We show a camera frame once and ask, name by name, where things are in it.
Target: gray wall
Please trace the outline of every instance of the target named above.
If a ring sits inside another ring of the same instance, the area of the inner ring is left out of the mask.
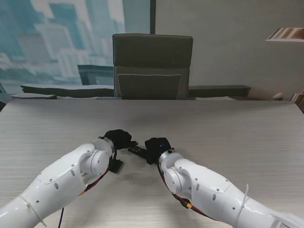
[[[194,38],[190,85],[247,85],[250,96],[304,89],[304,43],[266,42],[304,27],[303,0],[157,0],[156,34]]]

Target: window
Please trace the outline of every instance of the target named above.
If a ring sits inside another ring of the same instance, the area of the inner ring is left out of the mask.
[[[113,66],[113,34],[150,33],[150,5],[150,0],[1,1],[0,85],[9,94],[22,92],[23,83],[81,85],[77,65]],[[98,82],[113,84],[108,77]]]

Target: wood grain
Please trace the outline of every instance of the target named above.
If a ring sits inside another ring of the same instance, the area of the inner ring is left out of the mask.
[[[60,156],[117,128],[140,144],[167,137],[241,190],[248,183],[252,198],[304,218],[304,116],[282,101],[14,100],[0,113],[0,206]],[[229,227],[183,208],[155,166],[128,151],[118,157],[121,173],[66,207],[62,228]],[[59,216],[45,223],[57,228]]]

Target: black cable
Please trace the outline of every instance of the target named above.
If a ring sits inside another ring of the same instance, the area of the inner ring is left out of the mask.
[[[58,228],[60,228],[60,226],[61,226],[62,217],[63,217],[63,211],[64,211],[64,210],[65,210],[65,208],[62,208],[62,210],[61,210],[61,216],[60,216]]]

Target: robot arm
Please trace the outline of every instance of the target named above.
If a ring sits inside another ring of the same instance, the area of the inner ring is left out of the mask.
[[[244,194],[222,175],[184,159],[165,138],[145,145],[147,151],[130,151],[157,164],[163,182],[184,207],[235,228],[304,228],[303,219],[264,206],[247,196],[248,188]]]
[[[34,228],[40,222],[44,224],[44,218],[95,186],[113,165],[120,165],[116,150],[130,145],[129,133],[114,130],[64,155],[0,209],[0,227]]]

